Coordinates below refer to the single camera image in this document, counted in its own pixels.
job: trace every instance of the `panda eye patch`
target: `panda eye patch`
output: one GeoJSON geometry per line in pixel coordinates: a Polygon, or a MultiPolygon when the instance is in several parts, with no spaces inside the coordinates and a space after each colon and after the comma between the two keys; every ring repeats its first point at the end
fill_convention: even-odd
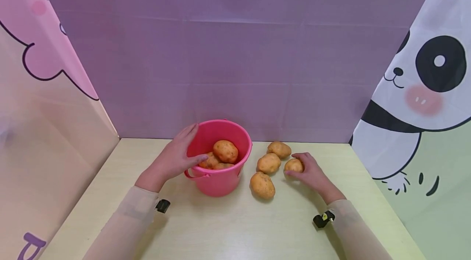
{"type": "Polygon", "coordinates": [[[449,92],[466,74],[466,56],[462,44],[451,36],[428,40],[417,53],[415,67],[422,83],[434,92],[449,92]]]}
{"type": "Polygon", "coordinates": [[[411,31],[407,31],[407,34],[406,34],[406,37],[404,38],[404,40],[402,41],[401,45],[399,46],[399,49],[397,50],[397,54],[402,51],[402,49],[406,46],[407,44],[407,41],[409,41],[409,37],[411,36],[411,31]]]}

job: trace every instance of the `pink cheek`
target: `pink cheek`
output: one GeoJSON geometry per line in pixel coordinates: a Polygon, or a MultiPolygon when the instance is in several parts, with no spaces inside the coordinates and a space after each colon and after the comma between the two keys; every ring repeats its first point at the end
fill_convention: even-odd
{"type": "Polygon", "coordinates": [[[46,13],[46,4],[40,1],[33,2],[31,5],[31,11],[34,15],[42,16],[46,13]]]}
{"type": "Polygon", "coordinates": [[[412,111],[432,117],[442,110],[443,98],[423,85],[415,85],[406,90],[406,104],[412,111]]]}

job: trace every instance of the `hand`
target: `hand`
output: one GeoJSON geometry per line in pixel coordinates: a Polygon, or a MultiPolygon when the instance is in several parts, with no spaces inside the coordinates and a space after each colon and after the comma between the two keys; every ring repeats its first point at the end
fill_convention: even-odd
{"type": "Polygon", "coordinates": [[[135,186],[158,193],[167,180],[182,174],[188,168],[208,159],[208,155],[188,158],[186,151],[198,132],[198,124],[186,127],[165,146],[136,181],[135,186]]]}
{"type": "Polygon", "coordinates": [[[303,173],[286,171],[285,174],[299,179],[314,191],[318,192],[327,205],[333,201],[345,200],[343,193],[323,173],[316,159],[314,159],[310,153],[303,152],[302,154],[298,153],[292,156],[303,162],[304,171],[303,173]]]}

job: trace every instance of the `purple backdrop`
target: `purple backdrop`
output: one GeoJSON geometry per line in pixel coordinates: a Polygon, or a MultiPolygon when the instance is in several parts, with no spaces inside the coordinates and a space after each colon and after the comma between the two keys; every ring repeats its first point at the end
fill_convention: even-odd
{"type": "Polygon", "coordinates": [[[347,142],[424,0],[51,0],[121,137],[347,142]]]}

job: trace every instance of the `sleeve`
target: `sleeve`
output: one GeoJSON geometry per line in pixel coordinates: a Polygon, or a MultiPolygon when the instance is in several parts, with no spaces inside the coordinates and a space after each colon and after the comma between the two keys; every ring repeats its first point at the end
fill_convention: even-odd
{"type": "Polygon", "coordinates": [[[133,186],[124,197],[83,260],[130,260],[154,218],[159,194],[133,186]]]}
{"type": "Polygon", "coordinates": [[[332,226],[347,260],[392,260],[350,201],[334,201],[328,208],[335,215],[332,226]]]}

